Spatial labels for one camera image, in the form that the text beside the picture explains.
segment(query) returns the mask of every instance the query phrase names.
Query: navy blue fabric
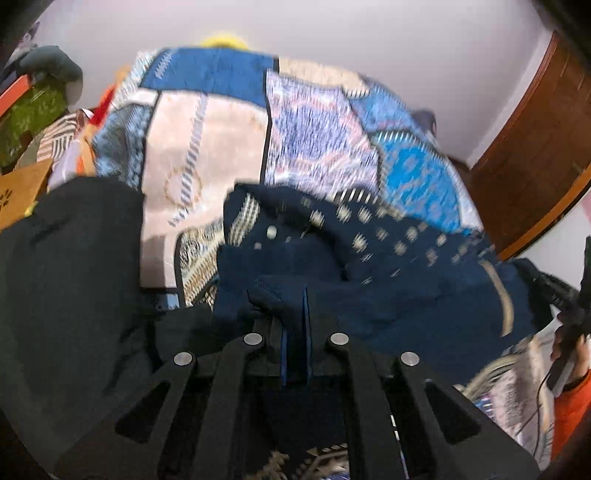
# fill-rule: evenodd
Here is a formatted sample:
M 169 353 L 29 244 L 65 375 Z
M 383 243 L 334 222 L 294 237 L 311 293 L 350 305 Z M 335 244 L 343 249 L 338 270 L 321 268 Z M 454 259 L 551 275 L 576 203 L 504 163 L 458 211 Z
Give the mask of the navy blue fabric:
M 232 48 L 171 48 L 152 62 L 141 86 L 226 95 L 265 108 L 264 73 L 274 62 L 269 55 Z
M 339 329 L 372 350 L 417 352 L 450 382 L 465 384 L 536 331 L 527 286 L 511 263 L 490 253 L 483 236 L 442 236 L 421 220 L 356 202 L 344 202 L 350 212 L 345 221 L 342 208 L 337 215 L 339 205 L 289 187 L 239 184 L 225 204 L 226 238 L 246 194 L 261 206 L 257 222 L 239 247 L 224 245 L 217 256 L 220 281 L 213 314 L 228 338 L 248 331 L 244 312 L 253 302 L 247 292 L 261 309 L 262 291 L 275 299 L 269 311 L 279 305 L 291 319 L 292 339 L 301 338 L 294 332 L 303 325 L 298 319 L 304 293 L 314 290 Z M 272 239 L 267 235 L 271 225 L 277 229 Z M 359 236 L 365 242 L 362 251 L 355 244 Z M 501 298 L 483 260 L 494 265 L 512 300 L 514 324 L 504 337 Z M 292 341 L 291 347 L 306 354 L 303 343 Z

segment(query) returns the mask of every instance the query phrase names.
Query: wooden door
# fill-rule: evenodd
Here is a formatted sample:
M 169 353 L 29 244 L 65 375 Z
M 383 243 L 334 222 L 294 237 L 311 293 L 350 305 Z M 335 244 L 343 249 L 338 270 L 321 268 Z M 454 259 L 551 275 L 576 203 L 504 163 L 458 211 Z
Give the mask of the wooden door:
M 470 193 L 503 257 L 560 217 L 564 209 L 546 221 L 591 164 L 590 95 L 586 69 L 555 33 L 524 98 L 472 170 Z

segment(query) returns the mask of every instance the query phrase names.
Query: pile of clothes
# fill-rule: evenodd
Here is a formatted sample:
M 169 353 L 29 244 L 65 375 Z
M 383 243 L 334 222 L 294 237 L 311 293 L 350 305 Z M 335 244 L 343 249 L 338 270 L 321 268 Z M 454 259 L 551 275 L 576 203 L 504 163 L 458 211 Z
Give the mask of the pile of clothes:
M 38 27 L 39 22 L 29 29 L 0 72 L 0 96 L 7 110 L 0 115 L 0 167 L 4 172 L 11 171 L 19 159 L 20 166 L 27 164 L 34 152 L 44 150 L 40 144 L 43 140 L 47 144 L 48 137 L 58 140 L 59 147 L 45 150 L 40 157 L 56 158 L 69 144 L 68 135 L 59 132 L 64 122 L 47 126 L 68 114 L 68 102 L 76 101 L 67 90 L 70 84 L 82 84 L 82 69 L 59 47 L 33 43 Z M 22 96 L 12 93 L 11 89 L 23 81 L 27 91 Z M 22 160 L 24 149 L 29 160 Z
M 341 331 L 418 353 L 492 417 L 482 399 L 520 361 L 534 395 L 529 338 L 549 309 L 496 259 L 433 135 L 379 84 L 229 49 L 140 54 L 75 146 L 33 214 L 0 233 L 0 406 L 47 471 L 176 353 L 250 332 L 252 312 L 283 319 L 285 383 L 305 385 L 290 365 L 310 290 Z M 345 447 L 333 471 L 301 467 L 346 443 L 323 401 L 311 409 L 331 436 L 306 443 L 293 419 L 312 414 L 264 400 L 290 478 L 347 471 Z M 170 463 L 182 478 L 190 458 Z

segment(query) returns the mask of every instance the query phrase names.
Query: person's hand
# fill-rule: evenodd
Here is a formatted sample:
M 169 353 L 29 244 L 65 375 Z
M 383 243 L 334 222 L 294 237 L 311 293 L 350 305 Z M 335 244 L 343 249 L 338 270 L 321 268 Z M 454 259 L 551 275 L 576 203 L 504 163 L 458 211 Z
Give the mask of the person's hand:
M 558 314 L 558 320 L 562 321 L 561 317 L 564 318 L 563 313 Z M 558 330 L 556 330 L 556 337 L 554 338 L 554 344 L 552 345 L 552 353 L 550 354 L 550 360 L 554 361 L 557 358 L 559 358 L 560 355 L 562 355 L 560 344 L 562 343 L 563 338 L 564 327 L 560 326 L 558 327 Z M 579 341 L 575 349 L 575 355 L 576 357 L 574 360 L 574 368 L 569 376 L 569 379 L 566 382 L 567 385 L 569 383 L 573 383 L 577 380 L 580 380 L 589 371 L 589 348 L 587 347 L 586 338 L 583 335 L 581 335 L 581 338 L 579 338 Z

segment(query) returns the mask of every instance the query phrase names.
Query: cardboard box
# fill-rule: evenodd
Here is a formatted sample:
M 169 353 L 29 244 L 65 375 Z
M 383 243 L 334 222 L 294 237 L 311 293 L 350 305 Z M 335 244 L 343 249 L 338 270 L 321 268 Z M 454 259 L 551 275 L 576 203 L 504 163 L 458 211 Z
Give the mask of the cardboard box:
M 52 162 L 40 161 L 0 177 L 0 230 L 23 218 L 46 190 Z

